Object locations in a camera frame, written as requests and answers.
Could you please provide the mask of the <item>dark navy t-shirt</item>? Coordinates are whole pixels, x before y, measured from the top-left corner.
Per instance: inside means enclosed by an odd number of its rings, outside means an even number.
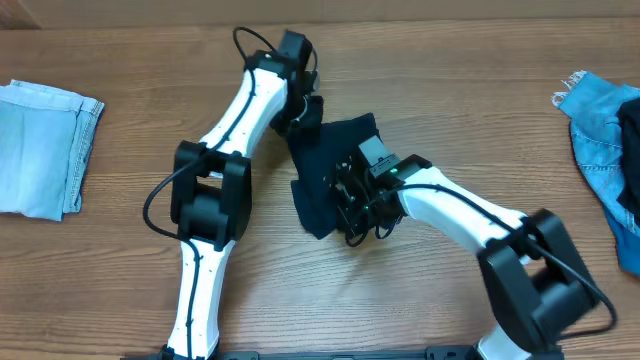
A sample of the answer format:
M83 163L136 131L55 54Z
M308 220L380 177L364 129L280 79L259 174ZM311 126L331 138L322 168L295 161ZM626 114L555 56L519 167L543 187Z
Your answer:
M378 135L373 113L325 123L317 135L287 141L298 179L291 182L294 205L305 231L322 239L336 229L336 201L331 194L335 164L360 143Z

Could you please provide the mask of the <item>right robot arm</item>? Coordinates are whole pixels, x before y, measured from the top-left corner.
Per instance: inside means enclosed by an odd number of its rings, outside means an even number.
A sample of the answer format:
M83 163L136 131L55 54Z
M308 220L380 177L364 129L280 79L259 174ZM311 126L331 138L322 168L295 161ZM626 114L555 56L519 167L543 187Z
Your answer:
M404 217L427 223L476 257L497 325L468 346L430 346L428 359L561 359L567 328L600 298L558 216L486 201L426 159L400 159L373 136L333 167L337 228L356 247Z

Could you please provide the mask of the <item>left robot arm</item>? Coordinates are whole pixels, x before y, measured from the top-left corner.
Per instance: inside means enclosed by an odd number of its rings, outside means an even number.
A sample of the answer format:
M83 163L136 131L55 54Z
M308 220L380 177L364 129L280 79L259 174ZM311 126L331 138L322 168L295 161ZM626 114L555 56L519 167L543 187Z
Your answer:
M301 33L285 31L278 46L242 57L238 93L217 125L198 142L181 142L173 172L152 193L171 189L182 271L176 320L161 359L212 359L219 307L232 249L252 210L251 157L267 128L286 140L313 141L323 99L314 92L317 54Z

